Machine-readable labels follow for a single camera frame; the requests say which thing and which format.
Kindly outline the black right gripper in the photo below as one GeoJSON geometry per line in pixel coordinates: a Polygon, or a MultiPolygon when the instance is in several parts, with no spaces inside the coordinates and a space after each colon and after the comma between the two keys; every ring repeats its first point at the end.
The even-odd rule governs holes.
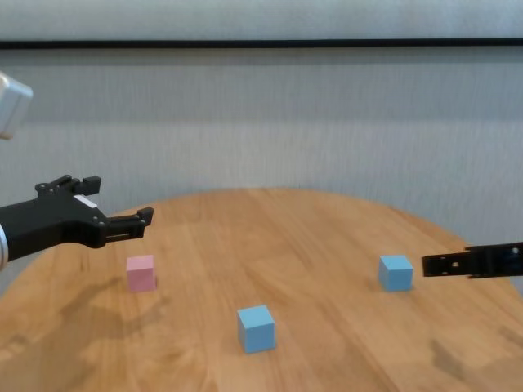
{"type": "Polygon", "coordinates": [[[500,278],[522,276],[522,242],[466,247],[467,252],[422,257],[424,277],[500,278]]]}

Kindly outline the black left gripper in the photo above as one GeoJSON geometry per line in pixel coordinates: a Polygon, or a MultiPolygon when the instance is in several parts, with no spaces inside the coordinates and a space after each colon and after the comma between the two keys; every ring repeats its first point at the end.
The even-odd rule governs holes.
{"type": "Polygon", "coordinates": [[[142,238],[154,209],[134,215],[105,215],[87,196],[98,194],[99,176],[70,175],[35,185],[33,199],[1,208],[1,260],[14,261],[62,243],[99,248],[105,242],[142,238]]]}

